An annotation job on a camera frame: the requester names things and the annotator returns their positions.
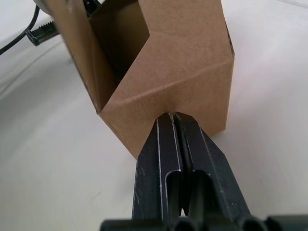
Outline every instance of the cardboard flap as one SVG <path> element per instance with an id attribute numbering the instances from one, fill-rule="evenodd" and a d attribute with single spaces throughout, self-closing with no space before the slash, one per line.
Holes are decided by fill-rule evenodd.
<path id="1" fill-rule="evenodd" d="M 140 0 L 150 37 L 106 110 L 232 62 L 221 2 Z"/>
<path id="2" fill-rule="evenodd" d="M 197 119 L 208 135 L 226 126 L 233 60 L 192 78 L 127 101 L 108 103 L 100 116 L 137 159 L 157 117 L 182 112 Z"/>
<path id="3" fill-rule="evenodd" d="M 96 40 L 83 0 L 52 0 L 48 7 L 97 112 L 116 89 L 111 68 Z"/>

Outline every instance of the white surface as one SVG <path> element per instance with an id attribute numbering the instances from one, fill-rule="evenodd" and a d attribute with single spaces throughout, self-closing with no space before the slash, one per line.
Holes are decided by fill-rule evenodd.
<path id="1" fill-rule="evenodd" d="M 23 31 L 30 23 L 35 9 L 32 0 L 3 0 L 0 3 L 0 42 L 17 32 Z M 49 16 L 40 12 L 38 22 L 44 21 Z"/>
<path id="2" fill-rule="evenodd" d="M 227 129 L 213 139 L 253 214 L 308 213 L 308 9 L 223 6 L 236 62 Z M 27 25 L 32 1 L 14 7 L 27 9 Z M 1 21 L 12 34 L 0 45 L 24 28 L 14 16 Z M 135 163 L 96 116 L 60 37 L 37 48 L 24 39 L 0 56 L 0 230 L 97 230 L 129 218 Z"/>

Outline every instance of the black cable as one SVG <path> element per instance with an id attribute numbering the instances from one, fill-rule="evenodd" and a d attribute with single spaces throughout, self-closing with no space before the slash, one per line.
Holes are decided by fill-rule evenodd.
<path id="1" fill-rule="evenodd" d="M 26 32 L 28 30 L 31 30 L 35 24 L 35 22 L 38 19 L 38 14 L 39 13 L 39 7 L 36 6 L 35 7 L 35 11 L 34 11 L 34 15 L 33 18 L 30 22 L 30 24 L 28 25 L 28 27 L 19 35 L 17 36 L 13 41 L 11 41 L 9 44 L 7 44 L 6 46 L 4 46 L 3 48 L 0 49 L 0 55 L 2 55 L 3 53 L 5 53 L 9 48 L 11 48 L 12 46 L 14 46 L 16 43 L 18 43 L 24 36 L 26 36 Z"/>

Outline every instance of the cardboard box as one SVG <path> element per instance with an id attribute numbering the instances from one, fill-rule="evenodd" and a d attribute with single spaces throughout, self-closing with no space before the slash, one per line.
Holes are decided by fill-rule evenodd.
<path id="1" fill-rule="evenodd" d="M 48 7 L 98 115 L 137 158 L 157 117 L 225 129 L 234 54 L 219 0 L 82 0 Z"/>

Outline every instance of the white table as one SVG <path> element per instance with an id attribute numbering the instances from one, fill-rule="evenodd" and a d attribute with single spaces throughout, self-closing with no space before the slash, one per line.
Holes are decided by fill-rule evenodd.
<path id="1" fill-rule="evenodd" d="M 34 10 L 30 0 L 8 2 L 18 14 L 4 14 L 0 29 L 9 30 L 0 46 Z M 223 0 L 236 61 L 227 129 L 213 140 L 261 218 L 308 214 L 308 9 L 301 3 Z M 23 39 L 0 56 L 0 230 L 95 231 L 106 218 L 129 218 L 135 164 L 95 114 L 61 37 L 37 48 Z"/>

